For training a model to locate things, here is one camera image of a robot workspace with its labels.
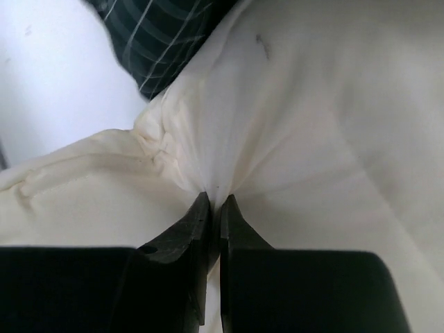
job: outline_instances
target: dark mark on fabric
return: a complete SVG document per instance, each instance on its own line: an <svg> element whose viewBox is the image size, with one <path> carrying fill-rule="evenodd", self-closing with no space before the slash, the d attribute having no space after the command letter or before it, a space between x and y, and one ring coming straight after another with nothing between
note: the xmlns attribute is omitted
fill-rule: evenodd
<svg viewBox="0 0 444 333"><path fill-rule="evenodd" d="M256 35L256 43L261 44L264 48L265 56L267 60L270 60L270 46L264 42L260 34Z"/></svg>

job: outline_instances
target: white fabric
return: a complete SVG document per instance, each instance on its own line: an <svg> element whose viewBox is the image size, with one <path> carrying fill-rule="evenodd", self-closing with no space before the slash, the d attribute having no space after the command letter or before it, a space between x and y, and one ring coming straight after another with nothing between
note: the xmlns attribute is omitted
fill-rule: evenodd
<svg viewBox="0 0 444 333"><path fill-rule="evenodd" d="M0 240L139 245L235 193L274 246L377 253L442 332L443 54L440 1L243 1L131 133L2 173Z"/></svg>

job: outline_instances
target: plaid fabric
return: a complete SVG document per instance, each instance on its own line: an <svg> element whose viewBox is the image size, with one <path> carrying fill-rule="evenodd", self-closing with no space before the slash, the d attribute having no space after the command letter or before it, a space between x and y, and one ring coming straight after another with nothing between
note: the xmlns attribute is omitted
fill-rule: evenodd
<svg viewBox="0 0 444 333"><path fill-rule="evenodd" d="M167 87L236 0L86 0L148 99Z"/></svg>

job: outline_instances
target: white stripe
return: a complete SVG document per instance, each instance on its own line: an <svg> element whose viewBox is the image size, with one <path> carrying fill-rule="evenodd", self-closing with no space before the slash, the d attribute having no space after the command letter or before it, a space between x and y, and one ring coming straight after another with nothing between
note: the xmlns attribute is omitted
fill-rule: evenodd
<svg viewBox="0 0 444 333"><path fill-rule="evenodd" d="M105 16L105 18L103 19L104 22L106 22L106 19L108 18L108 16L110 16L112 10L114 9L114 6L116 5L117 0L114 0L114 3L112 4L110 11L108 12L108 14Z"/></svg>
<svg viewBox="0 0 444 333"><path fill-rule="evenodd" d="M200 26L199 26L199 28L196 31L197 33L201 33L202 32L203 27L204 27L204 23L205 23L206 15L207 15L207 13L205 12L203 14L202 22L200 23ZM196 45L197 41L198 40L194 40L193 41L193 44L191 44L191 46L189 47L189 49L187 51L185 59L176 67L176 70L174 71L173 75L171 75L171 77L174 77L178 73L180 68L182 68L182 66L189 60L190 54L193 51L194 45ZM176 61L176 59L178 58L180 52L182 52L183 46L185 46L185 44L183 44L182 47L180 47L180 50L179 50L179 52L177 52L176 56L174 57L173 62L171 62L169 64L169 66L164 70L163 74L160 77L163 77L168 72L168 70L171 68L171 65L174 63L174 61ZM160 83L160 80L157 81L157 84L155 85L154 89L151 90L151 95L150 95L149 99L151 99L153 97L153 94L156 92L156 89L157 89L157 86L159 85L159 83Z"/></svg>
<svg viewBox="0 0 444 333"><path fill-rule="evenodd" d="M189 21L189 18L193 15L193 13L196 10L196 7L199 5L199 3L200 3L200 0L198 0L198 1L196 1L194 3L193 8L189 12L186 20L184 20L183 25L180 27L180 30L178 31L178 33L176 33L176 36L174 36L174 38L171 41L170 45L168 45L168 47L165 48L165 50L162 52L162 55L159 57L159 59L157 59L157 61L154 64L151 65L150 72L148 73L148 76L145 78L145 81L140 86L139 91L141 91L142 88L144 87L144 85L148 82L148 80L150 79L151 75L153 75L154 69L157 66L157 64L159 63L159 61L161 61L161 59L165 56L165 54L167 54L167 51L170 49L171 45L173 45L173 43L176 41L176 39L178 39L179 35L183 31L183 29L187 26L187 22Z"/></svg>
<svg viewBox="0 0 444 333"><path fill-rule="evenodd" d="M128 39L125 49L123 50L122 54L122 62L125 61L125 58L128 59L128 71L131 72L131 61L130 61L130 51L131 51L131 43L134 40L134 36L136 35L137 29L139 29L140 24L142 24L142 21L145 19L146 13L148 12L148 9L151 7L151 4L153 3L153 0L150 0L148 5L146 5L146 8L144 12L142 13L142 16L140 17L140 20L137 22L136 27L134 28L133 33L131 33L130 38Z"/></svg>

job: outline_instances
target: striped fabric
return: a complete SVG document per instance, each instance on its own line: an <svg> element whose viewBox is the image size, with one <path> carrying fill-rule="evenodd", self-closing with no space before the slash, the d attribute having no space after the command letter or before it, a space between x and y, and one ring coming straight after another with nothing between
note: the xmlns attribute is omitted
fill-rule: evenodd
<svg viewBox="0 0 444 333"><path fill-rule="evenodd" d="M86 0L148 99L167 87L236 0Z"/></svg>

